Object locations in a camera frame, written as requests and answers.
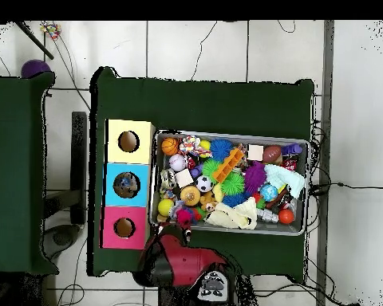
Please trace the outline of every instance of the red ball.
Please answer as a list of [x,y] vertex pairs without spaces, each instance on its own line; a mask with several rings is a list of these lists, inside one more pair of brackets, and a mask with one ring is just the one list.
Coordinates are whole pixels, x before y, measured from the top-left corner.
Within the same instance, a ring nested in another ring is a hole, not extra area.
[[279,211],[278,217],[282,224],[290,224],[294,220],[294,213],[289,209],[282,209]]

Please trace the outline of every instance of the plush toy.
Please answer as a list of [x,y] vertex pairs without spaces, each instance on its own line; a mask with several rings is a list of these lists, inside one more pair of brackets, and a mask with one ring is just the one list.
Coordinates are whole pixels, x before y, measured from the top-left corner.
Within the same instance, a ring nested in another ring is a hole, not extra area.
[[207,192],[200,197],[201,209],[203,211],[212,212],[218,202],[215,201],[215,197],[212,191]]

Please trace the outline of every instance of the ball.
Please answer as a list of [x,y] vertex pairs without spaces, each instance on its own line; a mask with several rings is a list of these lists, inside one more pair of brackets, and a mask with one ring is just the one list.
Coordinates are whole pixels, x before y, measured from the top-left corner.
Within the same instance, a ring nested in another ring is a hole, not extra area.
[[[210,142],[206,141],[205,139],[202,139],[200,141],[200,146],[204,149],[204,150],[210,150]],[[200,157],[202,159],[205,159],[206,157],[208,157],[208,154],[202,154],[200,155]]]
[[282,209],[278,214],[279,221],[282,224],[290,224],[294,220],[294,213],[289,209]]
[[195,186],[186,186],[180,192],[180,199],[186,206],[195,206],[200,202],[200,191]]
[[265,202],[272,202],[277,198],[278,190],[275,186],[272,186],[271,184],[266,184],[264,186],[261,186],[259,194],[261,194]]
[[172,206],[174,205],[175,203],[171,199],[162,199],[157,206],[159,214],[161,214],[164,217],[167,217],[169,215],[170,208],[172,208]]
[[213,189],[213,182],[210,180],[210,177],[201,175],[197,178],[196,185],[197,189],[199,189],[201,192],[208,192],[211,189]]
[[162,142],[162,151],[166,155],[174,155],[179,150],[179,140],[172,137],[168,137]]
[[263,152],[263,162],[265,163],[273,163],[278,157],[281,155],[281,147],[280,146],[269,146],[264,149]]
[[187,160],[181,154],[175,154],[169,159],[169,166],[174,171],[182,171],[186,169]]

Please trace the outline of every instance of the yellow ball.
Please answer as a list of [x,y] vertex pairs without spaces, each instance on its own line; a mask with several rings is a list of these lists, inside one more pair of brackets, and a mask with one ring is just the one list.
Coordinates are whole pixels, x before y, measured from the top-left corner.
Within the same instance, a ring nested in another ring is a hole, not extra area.
[[174,205],[175,205],[175,203],[171,199],[168,199],[168,198],[162,199],[159,202],[159,205],[157,206],[159,214],[167,217],[169,215],[170,208]]
[[[200,146],[205,149],[205,150],[210,150],[210,142],[206,141],[205,139],[202,139],[200,141]],[[208,154],[202,154],[200,155],[200,157],[202,159],[205,159],[206,157],[208,157]]]

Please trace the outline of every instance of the pink toy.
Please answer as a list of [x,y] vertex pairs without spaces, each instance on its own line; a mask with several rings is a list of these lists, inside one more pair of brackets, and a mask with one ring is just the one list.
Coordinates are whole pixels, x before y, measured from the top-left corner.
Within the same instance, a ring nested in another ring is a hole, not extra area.
[[253,161],[251,167],[248,167],[245,175],[245,188],[249,194],[253,194],[264,184],[267,174],[264,171],[264,164]]

